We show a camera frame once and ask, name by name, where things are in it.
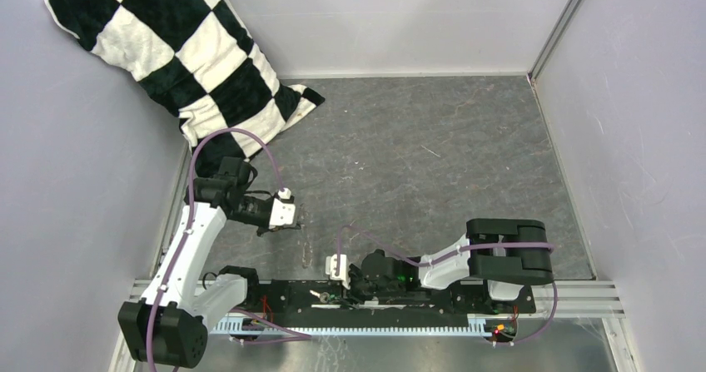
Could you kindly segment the metal key organizer plate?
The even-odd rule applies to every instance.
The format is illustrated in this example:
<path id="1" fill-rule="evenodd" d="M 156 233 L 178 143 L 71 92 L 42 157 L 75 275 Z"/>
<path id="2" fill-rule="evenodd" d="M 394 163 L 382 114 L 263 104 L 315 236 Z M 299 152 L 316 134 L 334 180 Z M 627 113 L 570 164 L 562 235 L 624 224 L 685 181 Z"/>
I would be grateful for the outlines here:
<path id="1" fill-rule="evenodd" d="M 300 243 L 302 247 L 301 266 L 303 269 L 309 269 L 313 262 L 313 247 L 309 231 L 307 229 L 308 212 L 305 205 L 299 206 L 299 214 L 297 218 L 297 226 L 299 227 Z"/>

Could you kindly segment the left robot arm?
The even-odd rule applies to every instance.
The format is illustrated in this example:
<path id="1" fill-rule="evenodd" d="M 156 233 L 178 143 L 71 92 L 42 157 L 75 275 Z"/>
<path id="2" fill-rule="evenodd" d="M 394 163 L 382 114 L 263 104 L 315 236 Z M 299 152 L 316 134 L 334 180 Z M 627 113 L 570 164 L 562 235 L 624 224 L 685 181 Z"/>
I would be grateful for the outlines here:
<path id="1" fill-rule="evenodd" d="M 234 308 L 252 311 L 263 294 L 255 269 L 227 265 L 202 293 L 196 291 L 211 247 L 227 221 L 257 228 L 258 234 L 295 228 L 291 190 L 280 186 L 259 198 L 250 186 L 258 172 L 248 161 L 226 157 L 214 175 L 191 177 L 186 204 L 169 249 L 139 300 L 118 312 L 127 349 L 136 361 L 193 368 L 201 361 L 208 333 Z"/>

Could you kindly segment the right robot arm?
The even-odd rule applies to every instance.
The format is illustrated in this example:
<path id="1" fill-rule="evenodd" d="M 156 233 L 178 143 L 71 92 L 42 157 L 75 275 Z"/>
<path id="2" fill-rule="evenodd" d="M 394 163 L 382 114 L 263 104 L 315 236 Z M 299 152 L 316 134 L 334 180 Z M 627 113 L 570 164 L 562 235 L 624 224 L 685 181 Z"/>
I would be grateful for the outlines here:
<path id="1" fill-rule="evenodd" d="M 343 266 L 338 251 L 327 273 L 341 282 L 344 305 L 473 305 L 460 291 L 461 281 L 473 278 L 483 283 L 479 303 L 501 312 L 525 287 L 554 283 L 553 250 L 541 221 L 475 218 L 461 238 L 436 253 L 411 257 L 378 248 L 360 265 Z"/>

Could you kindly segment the key with green tag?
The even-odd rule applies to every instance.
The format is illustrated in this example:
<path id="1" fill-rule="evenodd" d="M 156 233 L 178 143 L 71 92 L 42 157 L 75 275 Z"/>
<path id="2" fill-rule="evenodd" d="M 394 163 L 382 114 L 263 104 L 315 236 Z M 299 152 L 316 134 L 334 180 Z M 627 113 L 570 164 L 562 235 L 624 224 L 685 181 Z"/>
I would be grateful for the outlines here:
<path id="1" fill-rule="evenodd" d="M 321 306 L 340 307 L 345 303 L 339 295 L 331 294 L 329 292 L 319 292 L 316 290 L 309 290 L 309 292 L 312 296 L 316 298 L 316 300 L 321 304 Z"/>

